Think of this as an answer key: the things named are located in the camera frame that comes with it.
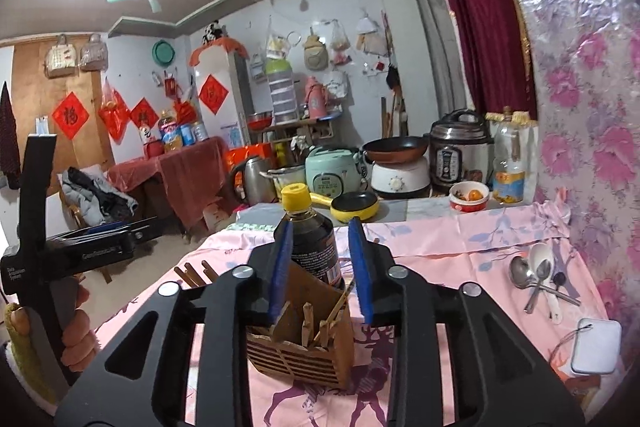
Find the yellow sleeve forearm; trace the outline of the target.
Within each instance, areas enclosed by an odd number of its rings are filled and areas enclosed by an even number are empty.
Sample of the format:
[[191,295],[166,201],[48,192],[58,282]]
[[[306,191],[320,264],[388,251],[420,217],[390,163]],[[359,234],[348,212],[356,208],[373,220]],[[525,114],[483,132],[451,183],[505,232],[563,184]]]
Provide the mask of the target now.
[[30,339],[30,323],[26,310],[17,303],[9,303],[4,309],[4,321],[10,337],[10,369],[38,407],[52,414],[58,406],[58,399],[44,379],[37,352]]

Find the left hand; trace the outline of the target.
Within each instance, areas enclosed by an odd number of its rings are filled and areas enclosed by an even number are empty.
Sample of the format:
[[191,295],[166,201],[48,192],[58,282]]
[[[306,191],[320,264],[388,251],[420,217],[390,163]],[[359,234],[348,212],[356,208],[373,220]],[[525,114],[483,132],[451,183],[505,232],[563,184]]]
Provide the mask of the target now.
[[[90,327],[89,315],[81,309],[81,306],[89,299],[90,293],[79,285],[76,298],[76,310],[72,321],[67,324],[62,334],[63,353],[62,364],[72,373],[83,372],[96,356],[99,343],[96,335]],[[12,326],[13,336],[17,339],[29,340],[30,327],[28,313],[22,307],[17,307],[9,312],[9,324]]]

